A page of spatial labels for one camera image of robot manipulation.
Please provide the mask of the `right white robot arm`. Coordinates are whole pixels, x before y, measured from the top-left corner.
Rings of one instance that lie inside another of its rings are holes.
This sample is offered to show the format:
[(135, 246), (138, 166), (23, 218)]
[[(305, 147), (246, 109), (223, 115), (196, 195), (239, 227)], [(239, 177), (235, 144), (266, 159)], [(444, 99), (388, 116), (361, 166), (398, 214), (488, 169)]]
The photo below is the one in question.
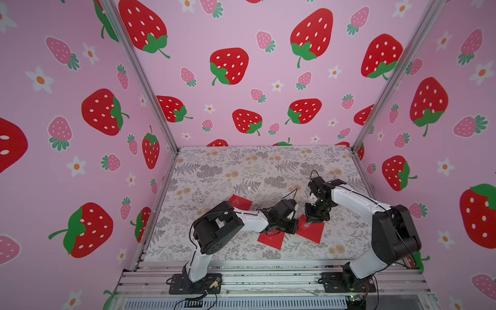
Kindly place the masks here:
[(403, 205), (388, 205), (355, 191), (346, 182), (324, 181), (320, 176), (308, 183), (313, 202), (305, 205), (308, 222), (330, 220), (334, 207), (345, 207), (371, 226), (371, 246), (343, 266), (342, 282), (351, 288), (367, 281), (391, 264), (421, 250), (422, 244), (412, 216)]

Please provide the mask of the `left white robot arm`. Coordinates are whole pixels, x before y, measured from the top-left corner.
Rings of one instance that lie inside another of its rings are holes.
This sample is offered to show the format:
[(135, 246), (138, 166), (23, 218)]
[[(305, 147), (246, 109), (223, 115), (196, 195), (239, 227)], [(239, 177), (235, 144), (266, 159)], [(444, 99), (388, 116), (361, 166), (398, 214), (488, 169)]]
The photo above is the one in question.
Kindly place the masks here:
[(192, 223), (189, 240), (194, 245), (194, 252), (183, 272), (193, 284), (202, 281), (213, 254), (240, 232), (294, 235), (299, 224), (295, 218), (297, 210), (298, 204), (293, 199), (280, 200), (272, 207), (255, 212), (237, 209), (229, 201), (220, 203)]

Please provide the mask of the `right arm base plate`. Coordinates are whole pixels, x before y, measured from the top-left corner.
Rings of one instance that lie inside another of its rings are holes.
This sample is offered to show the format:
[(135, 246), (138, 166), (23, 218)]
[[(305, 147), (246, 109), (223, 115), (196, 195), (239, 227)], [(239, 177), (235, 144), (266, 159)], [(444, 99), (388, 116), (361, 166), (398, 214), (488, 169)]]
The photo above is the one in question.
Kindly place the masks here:
[(375, 293), (376, 285), (372, 276), (357, 279), (348, 273), (322, 273), (317, 280), (326, 293)]

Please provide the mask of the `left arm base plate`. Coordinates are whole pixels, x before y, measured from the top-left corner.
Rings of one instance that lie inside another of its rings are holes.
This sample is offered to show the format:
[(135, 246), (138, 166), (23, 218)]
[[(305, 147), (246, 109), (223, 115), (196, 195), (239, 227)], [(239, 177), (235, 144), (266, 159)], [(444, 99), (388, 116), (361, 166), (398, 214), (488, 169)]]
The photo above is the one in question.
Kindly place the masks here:
[(186, 274), (176, 274), (166, 280), (171, 295), (195, 295), (207, 292), (208, 294), (219, 294), (222, 285), (220, 273), (208, 273), (203, 279), (192, 282)]

